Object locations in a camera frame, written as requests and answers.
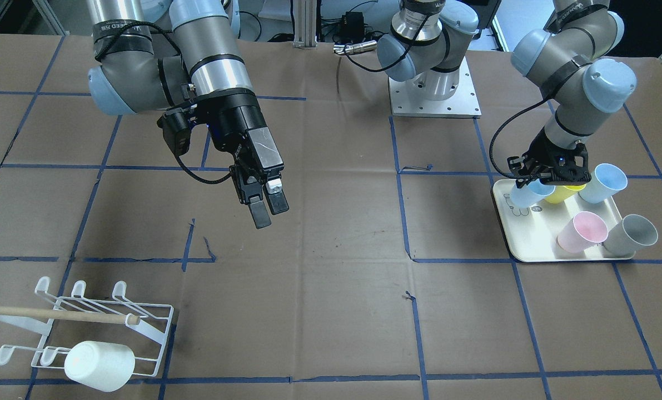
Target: light blue joint cap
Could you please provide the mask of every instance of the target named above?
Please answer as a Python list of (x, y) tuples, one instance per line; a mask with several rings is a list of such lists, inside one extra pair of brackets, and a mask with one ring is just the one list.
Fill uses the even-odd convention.
[(630, 67), (610, 58), (595, 61), (583, 75), (583, 89), (589, 101), (602, 112), (618, 111), (638, 86)]
[[(377, 60), (380, 61), (383, 68), (397, 61), (404, 53), (405, 46), (390, 35), (384, 35), (377, 41)], [(404, 82), (415, 78), (417, 70), (415, 69), (415, 63), (412, 62), (412, 57), (408, 53), (400, 63), (385, 71), (385, 73), (394, 81)]]
[(89, 70), (89, 91), (96, 106), (108, 116), (136, 113), (128, 107), (121, 96), (118, 96), (101, 67), (94, 67)]
[(220, 0), (175, 0), (170, 6), (170, 21), (173, 30), (178, 26), (208, 16), (227, 17)]
[(620, 18), (619, 15), (617, 15), (616, 13), (613, 13), (612, 11), (608, 11), (608, 14), (613, 17), (613, 19), (615, 20), (615, 23), (617, 23), (617, 25), (618, 25), (617, 36), (615, 36), (615, 41), (613, 42), (613, 46), (610, 47), (610, 50), (613, 50), (613, 48), (615, 48), (615, 46), (617, 46), (618, 43), (620, 43), (620, 40), (623, 40), (623, 35), (625, 35), (625, 22), (623, 21), (622, 18)]
[(474, 35), (479, 26), (479, 16), (476, 11), (464, 3), (449, 0), (440, 13), (440, 20), (447, 28), (460, 31), (466, 35)]
[(511, 64), (518, 70), (522, 76), (529, 75), (531, 68), (534, 67), (536, 60), (539, 59), (541, 51), (546, 47), (546, 43), (551, 38), (551, 33), (535, 29), (527, 33), (523, 39), (516, 45), (514, 54), (511, 55)]

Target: tray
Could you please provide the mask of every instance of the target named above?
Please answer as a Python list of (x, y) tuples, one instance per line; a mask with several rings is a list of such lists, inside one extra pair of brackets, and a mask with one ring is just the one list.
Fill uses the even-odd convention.
[(514, 257), (525, 263), (557, 261), (618, 261), (630, 260), (635, 253), (617, 257), (605, 250), (602, 243), (586, 249), (583, 253), (569, 253), (560, 248), (555, 238), (578, 212), (593, 212), (605, 220), (608, 230), (623, 217), (612, 197), (602, 203), (591, 204), (574, 195), (563, 203), (551, 204), (545, 200), (531, 208), (518, 208), (511, 203), (513, 179), (502, 179), (494, 183), (491, 190), (496, 211), (506, 235), (506, 243)]

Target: metal rod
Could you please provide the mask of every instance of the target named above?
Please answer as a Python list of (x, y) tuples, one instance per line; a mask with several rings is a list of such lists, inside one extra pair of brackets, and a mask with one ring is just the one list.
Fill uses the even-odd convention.
[(129, 325), (138, 325), (141, 321), (141, 317), (132, 314), (128, 317), (102, 312), (57, 311), (56, 309), (6, 306), (0, 306), (0, 316), (66, 319), (67, 321), (103, 322), (107, 324), (126, 324), (126, 319), (129, 319)]

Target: plastic cup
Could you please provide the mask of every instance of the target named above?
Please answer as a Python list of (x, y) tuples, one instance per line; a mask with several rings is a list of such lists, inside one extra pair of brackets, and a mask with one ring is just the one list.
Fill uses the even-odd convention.
[(554, 190), (554, 186), (544, 185), (540, 181), (533, 181), (521, 189), (514, 185), (511, 189), (511, 202), (519, 208), (531, 207), (551, 195)]
[(557, 186), (552, 195), (546, 197), (546, 201), (551, 204), (563, 203), (567, 198), (585, 189), (585, 185), (580, 186)]
[(630, 214), (610, 230), (605, 240), (605, 249), (616, 256), (628, 256), (641, 248), (654, 245), (658, 238), (653, 223), (644, 216)]
[(628, 177), (622, 169), (612, 164), (595, 167), (593, 179), (579, 195), (588, 203), (597, 204), (628, 187)]
[(124, 344), (87, 340), (74, 346), (64, 360), (69, 379), (102, 392), (121, 389), (131, 379), (136, 357)]
[(591, 212), (579, 212), (560, 231), (558, 244), (569, 253), (580, 253), (608, 237), (608, 226), (600, 216)]

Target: gray cup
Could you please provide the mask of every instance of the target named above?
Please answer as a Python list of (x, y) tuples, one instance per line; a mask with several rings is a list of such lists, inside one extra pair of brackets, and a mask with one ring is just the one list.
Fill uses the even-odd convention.
[(628, 256), (641, 248), (654, 245), (658, 237), (656, 228), (647, 218), (630, 214), (610, 230), (604, 244), (610, 253)]

